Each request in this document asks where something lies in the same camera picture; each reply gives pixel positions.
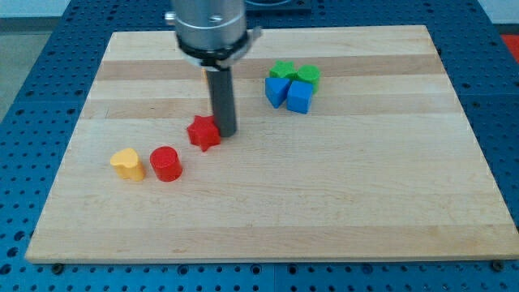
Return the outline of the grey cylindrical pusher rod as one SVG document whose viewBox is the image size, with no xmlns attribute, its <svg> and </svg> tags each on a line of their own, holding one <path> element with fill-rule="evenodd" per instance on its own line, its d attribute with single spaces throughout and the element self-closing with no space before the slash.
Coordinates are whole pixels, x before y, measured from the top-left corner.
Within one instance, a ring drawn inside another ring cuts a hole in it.
<svg viewBox="0 0 519 292">
<path fill-rule="evenodd" d="M 232 71 L 206 71 L 212 114 L 221 137 L 237 131 Z"/>
</svg>

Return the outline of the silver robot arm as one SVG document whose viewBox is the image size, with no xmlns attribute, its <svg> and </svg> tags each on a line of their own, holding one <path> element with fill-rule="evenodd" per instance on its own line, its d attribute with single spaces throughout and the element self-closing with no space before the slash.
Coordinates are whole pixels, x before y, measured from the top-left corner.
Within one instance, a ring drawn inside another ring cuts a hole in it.
<svg viewBox="0 0 519 292">
<path fill-rule="evenodd" d="M 222 137 L 238 130 L 232 66 L 262 36 L 247 27 L 243 0 L 172 0 L 165 22 L 175 27 L 184 58 L 205 72 L 212 114 Z"/>
</svg>

